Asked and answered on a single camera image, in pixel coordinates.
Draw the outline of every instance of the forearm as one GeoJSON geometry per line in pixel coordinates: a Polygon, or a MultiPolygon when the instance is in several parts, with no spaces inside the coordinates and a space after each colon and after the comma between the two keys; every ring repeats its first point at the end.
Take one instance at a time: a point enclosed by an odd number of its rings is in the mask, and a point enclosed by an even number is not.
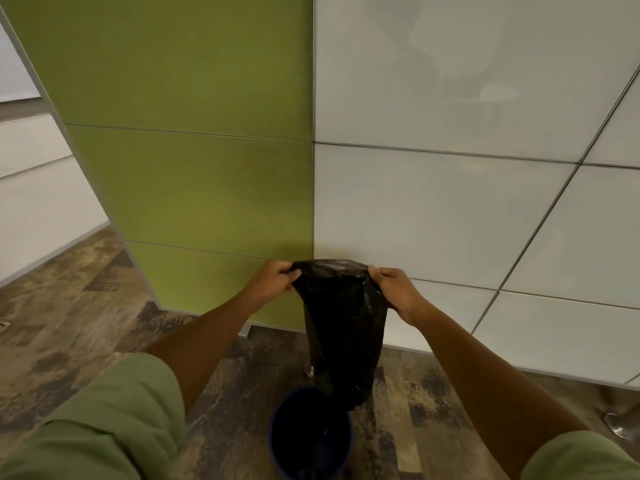
{"type": "Polygon", "coordinates": [[[523,373],[425,302],[415,323],[444,368],[478,434],[512,479],[540,446],[588,429],[523,373]]]}
{"type": "Polygon", "coordinates": [[[145,352],[164,361],[173,371],[189,411],[209,382],[244,323],[255,311],[238,295],[184,327],[169,333],[145,352]]]}

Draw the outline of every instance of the white wall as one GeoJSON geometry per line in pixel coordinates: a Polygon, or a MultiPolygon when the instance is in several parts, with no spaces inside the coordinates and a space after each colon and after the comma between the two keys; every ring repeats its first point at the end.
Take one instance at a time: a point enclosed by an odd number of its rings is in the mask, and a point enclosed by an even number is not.
{"type": "MultiPolygon", "coordinates": [[[[316,257],[404,267],[519,367],[640,387],[640,82],[587,153],[640,64],[640,0],[316,17],[316,257]]],[[[385,343],[428,350],[393,313],[385,343]]]]}
{"type": "Polygon", "coordinates": [[[0,286],[107,224],[49,114],[0,122],[0,286]]]}
{"type": "Polygon", "coordinates": [[[0,25],[0,102],[37,97],[36,86],[0,25]]]}

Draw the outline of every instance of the green shirt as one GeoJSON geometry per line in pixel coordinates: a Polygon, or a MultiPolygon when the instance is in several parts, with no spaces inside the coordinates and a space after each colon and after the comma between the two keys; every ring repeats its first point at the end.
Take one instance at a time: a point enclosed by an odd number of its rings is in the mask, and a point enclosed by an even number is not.
{"type": "MultiPolygon", "coordinates": [[[[2,479],[167,479],[186,435],[171,369],[148,354],[108,368],[48,417],[0,465],[2,479]]],[[[622,448],[590,431],[540,448],[522,480],[640,480],[622,448]]]]}

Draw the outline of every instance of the green partition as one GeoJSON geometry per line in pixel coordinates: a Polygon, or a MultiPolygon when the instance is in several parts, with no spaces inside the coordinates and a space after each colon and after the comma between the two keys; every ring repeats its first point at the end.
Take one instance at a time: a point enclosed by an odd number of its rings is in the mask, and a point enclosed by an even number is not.
{"type": "MultiPolygon", "coordinates": [[[[311,257],[313,0],[0,6],[160,306],[311,257]]],[[[303,328],[292,297],[256,320],[303,328]]]]}

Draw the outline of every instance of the plastic bag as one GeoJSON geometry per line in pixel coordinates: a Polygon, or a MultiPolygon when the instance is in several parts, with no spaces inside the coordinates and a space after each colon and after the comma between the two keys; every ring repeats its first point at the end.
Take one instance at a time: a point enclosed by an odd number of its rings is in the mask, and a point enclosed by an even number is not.
{"type": "Polygon", "coordinates": [[[316,386],[352,411],[371,395],[391,307],[367,266],[342,259],[297,261],[316,386]]]}

